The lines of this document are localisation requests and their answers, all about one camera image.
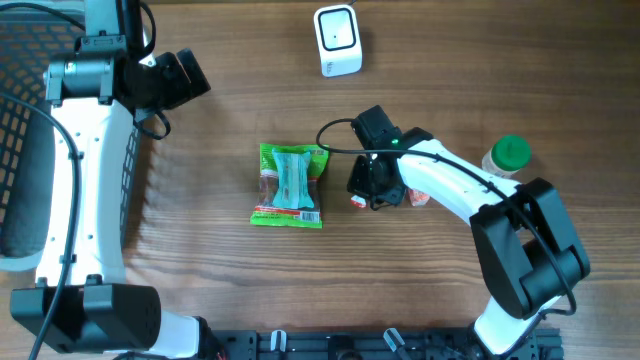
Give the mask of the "grey plastic shopping basket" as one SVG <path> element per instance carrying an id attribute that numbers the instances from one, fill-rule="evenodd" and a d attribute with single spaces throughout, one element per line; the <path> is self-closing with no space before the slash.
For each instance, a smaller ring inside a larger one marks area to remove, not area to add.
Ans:
<path id="1" fill-rule="evenodd" d="M 83 153 L 82 204 L 70 279 L 99 274 L 123 282 L 122 256 L 131 184 L 141 134 L 120 104 L 71 100 L 51 109 L 44 100 L 43 68 L 67 26 L 33 13 L 1 18 L 1 268 L 33 269 L 40 277 L 61 270 L 70 183 L 57 156 L 66 143 L 35 107 L 51 112 L 74 136 Z"/>

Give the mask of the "red Kleenex tissue pack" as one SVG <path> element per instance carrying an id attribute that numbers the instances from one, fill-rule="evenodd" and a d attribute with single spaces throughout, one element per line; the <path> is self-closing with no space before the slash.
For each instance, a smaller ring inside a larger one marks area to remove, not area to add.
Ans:
<path id="1" fill-rule="evenodd" d="M 408 199 L 412 206 L 421 207 L 427 204 L 427 202 L 430 200 L 430 196 L 424 192 L 409 189 Z"/>

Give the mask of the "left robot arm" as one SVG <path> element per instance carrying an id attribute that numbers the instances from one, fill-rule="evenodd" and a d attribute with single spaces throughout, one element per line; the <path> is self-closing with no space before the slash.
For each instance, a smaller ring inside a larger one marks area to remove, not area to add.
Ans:
<path id="1" fill-rule="evenodd" d="M 206 93 L 193 52 L 156 55 L 141 1 L 88 1 L 81 35 L 44 72 L 44 118 L 55 129 L 47 239 L 36 283 L 11 294 L 34 348 L 117 359 L 223 359 L 207 322 L 164 310 L 151 286 L 129 284 L 122 254 L 124 175 L 133 132 Z"/>

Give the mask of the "white barcode scanner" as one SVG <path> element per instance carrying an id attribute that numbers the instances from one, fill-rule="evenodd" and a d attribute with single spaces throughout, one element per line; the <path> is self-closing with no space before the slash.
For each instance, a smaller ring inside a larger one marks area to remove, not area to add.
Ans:
<path id="1" fill-rule="evenodd" d="M 337 4 L 319 8 L 313 22 L 322 75 L 331 78 L 360 71 L 363 51 L 353 7 Z"/>

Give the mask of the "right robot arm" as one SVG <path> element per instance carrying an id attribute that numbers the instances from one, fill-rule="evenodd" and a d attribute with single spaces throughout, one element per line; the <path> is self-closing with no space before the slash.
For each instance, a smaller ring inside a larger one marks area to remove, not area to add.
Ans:
<path id="1" fill-rule="evenodd" d="M 520 184 L 449 152 L 429 132 L 402 132 L 380 106 L 350 122 L 364 152 L 347 189 L 370 207 L 398 205 L 408 189 L 428 194 L 470 226 L 491 295 L 473 324 L 489 356 L 506 358 L 524 344 L 590 261 L 557 190 L 536 178 Z"/>

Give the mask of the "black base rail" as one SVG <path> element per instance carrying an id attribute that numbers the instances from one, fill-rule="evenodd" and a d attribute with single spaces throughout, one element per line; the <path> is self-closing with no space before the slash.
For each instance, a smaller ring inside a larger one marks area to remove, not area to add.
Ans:
<path id="1" fill-rule="evenodd" d="M 492 359 L 466 328 L 399 332 L 215 331 L 202 359 L 455 360 Z"/>

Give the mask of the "green lid spice jar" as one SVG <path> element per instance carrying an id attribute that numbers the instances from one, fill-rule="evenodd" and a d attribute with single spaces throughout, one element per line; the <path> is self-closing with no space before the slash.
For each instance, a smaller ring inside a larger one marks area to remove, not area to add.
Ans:
<path id="1" fill-rule="evenodd" d="M 500 138 L 482 158 L 482 169 L 494 176 L 511 178 L 532 157 L 529 143 L 518 135 Z"/>

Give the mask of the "green snack bag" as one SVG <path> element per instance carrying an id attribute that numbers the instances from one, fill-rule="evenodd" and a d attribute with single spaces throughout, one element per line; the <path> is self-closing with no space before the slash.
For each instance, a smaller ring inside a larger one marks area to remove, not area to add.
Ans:
<path id="1" fill-rule="evenodd" d="M 273 199 L 278 189 L 278 173 L 272 151 L 311 154 L 308 170 L 308 190 L 314 201 L 314 208 L 284 209 L 273 205 Z M 257 205 L 250 218 L 250 223 L 260 226 L 286 226 L 321 229 L 320 198 L 318 182 L 328 163 L 329 153 L 317 145 L 260 145 L 260 177 L 259 197 Z"/>

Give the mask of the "red stick packet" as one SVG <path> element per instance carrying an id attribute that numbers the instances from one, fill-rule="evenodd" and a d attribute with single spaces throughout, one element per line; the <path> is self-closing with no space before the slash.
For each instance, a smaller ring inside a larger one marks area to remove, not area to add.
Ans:
<path id="1" fill-rule="evenodd" d="M 366 208 L 367 207 L 367 200 L 358 196 L 358 195 L 353 195 L 350 199 L 351 204 L 358 207 L 358 208 Z"/>

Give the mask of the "teal wrapped packet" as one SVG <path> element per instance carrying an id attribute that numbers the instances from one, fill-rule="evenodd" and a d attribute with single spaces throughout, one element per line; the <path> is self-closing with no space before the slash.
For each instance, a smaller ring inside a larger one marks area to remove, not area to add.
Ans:
<path id="1" fill-rule="evenodd" d="M 308 190 L 308 170 L 311 154 L 287 153 L 273 150 L 272 156 L 278 173 L 278 189 L 273 205 L 284 209 L 314 208 Z"/>

